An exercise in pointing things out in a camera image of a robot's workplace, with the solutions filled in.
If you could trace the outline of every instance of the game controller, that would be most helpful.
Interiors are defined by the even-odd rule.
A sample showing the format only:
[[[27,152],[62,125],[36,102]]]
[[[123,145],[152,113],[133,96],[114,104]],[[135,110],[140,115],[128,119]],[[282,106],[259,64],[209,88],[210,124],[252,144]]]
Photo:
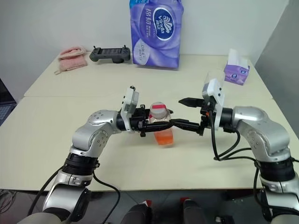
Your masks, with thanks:
[[[120,64],[131,59],[131,52],[125,45],[123,48],[96,48],[94,46],[89,58],[93,62],[97,62],[99,59],[111,58],[113,63]]]

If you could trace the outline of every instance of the folded pink cloth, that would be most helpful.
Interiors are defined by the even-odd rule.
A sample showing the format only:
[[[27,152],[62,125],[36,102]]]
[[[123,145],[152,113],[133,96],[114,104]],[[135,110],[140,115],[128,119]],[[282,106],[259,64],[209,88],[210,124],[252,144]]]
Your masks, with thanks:
[[[86,66],[87,62],[83,56],[85,52],[86,50],[81,46],[72,47],[61,52],[58,56],[59,69],[54,72],[55,75],[58,75],[62,71],[69,71]]]

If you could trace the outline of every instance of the tissue package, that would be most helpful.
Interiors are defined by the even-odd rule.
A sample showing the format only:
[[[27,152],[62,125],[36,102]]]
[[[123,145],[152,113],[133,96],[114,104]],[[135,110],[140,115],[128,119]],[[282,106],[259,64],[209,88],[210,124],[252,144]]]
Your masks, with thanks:
[[[248,60],[239,55],[235,49],[230,49],[228,53],[228,63],[225,66],[225,81],[235,83],[238,85],[244,85],[250,66]]]
[[[181,0],[130,0],[133,63],[177,68]]]
[[[226,65],[224,72],[225,72],[225,81],[230,82],[230,83],[235,83],[238,85],[244,85],[245,80],[247,79],[247,76],[249,74],[249,69],[248,68],[243,68],[241,66],[236,66],[236,65]]]

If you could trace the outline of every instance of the gray wall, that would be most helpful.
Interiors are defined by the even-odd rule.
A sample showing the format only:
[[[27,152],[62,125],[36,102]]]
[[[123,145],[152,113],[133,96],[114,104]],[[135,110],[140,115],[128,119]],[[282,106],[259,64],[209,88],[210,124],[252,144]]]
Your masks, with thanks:
[[[290,0],[255,67],[299,137],[299,0]]]

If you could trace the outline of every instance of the white table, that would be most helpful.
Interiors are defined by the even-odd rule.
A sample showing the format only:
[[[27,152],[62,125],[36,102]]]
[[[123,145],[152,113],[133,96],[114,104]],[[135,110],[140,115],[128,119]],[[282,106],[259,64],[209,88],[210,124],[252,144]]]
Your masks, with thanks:
[[[223,70],[226,56],[181,56],[179,70],[142,68],[109,61],[54,75],[57,60],[26,92],[0,127],[0,188],[38,190],[63,163],[71,137],[100,109],[119,110],[130,85],[140,92],[139,104],[166,103],[173,118],[199,122],[199,108],[178,103],[185,97],[201,97],[209,71]],[[252,105],[265,109],[270,118],[290,133],[292,155],[299,158],[299,141],[272,95],[250,63],[244,86],[224,82],[226,106]],[[175,145],[161,148],[152,133],[122,133],[112,136],[99,160],[99,178],[122,190],[137,189],[236,189],[251,188],[254,166],[251,161],[213,160],[210,131],[203,137],[173,129]],[[235,141],[234,134],[216,133],[219,151]],[[247,147],[242,139],[239,147]],[[108,190],[95,182],[91,190]]]
[[[96,110],[118,110],[124,91],[109,97],[25,97],[0,127],[0,189],[40,189],[64,163],[74,131]],[[198,108],[177,103],[193,91],[176,91],[172,98],[164,96],[165,103],[175,112],[174,118],[199,121]],[[146,92],[141,92],[140,98],[139,103],[146,105],[160,99]],[[274,100],[228,98],[225,104],[264,108],[272,120],[287,129],[292,155],[299,158],[299,141]],[[214,161],[210,130],[205,130],[203,137],[176,128],[173,131],[175,145],[170,148],[159,147],[150,133],[145,138],[137,133],[111,136],[96,174],[121,190],[252,188],[252,162]],[[216,140],[221,152],[235,141],[235,134],[218,131]],[[239,147],[247,146],[242,139]],[[96,182],[89,188],[109,190]]]
[[[54,60],[25,93],[27,97],[107,97],[124,94],[134,85],[142,95],[151,94],[151,102],[180,96],[201,97],[209,71],[222,70],[227,56],[182,55],[179,70],[138,67],[134,64],[114,64],[109,60],[92,62],[88,66],[54,75]],[[256,97],[271,99],[272,95],[251,62],[249,77],[244,86],[224,82],[227,98]]]

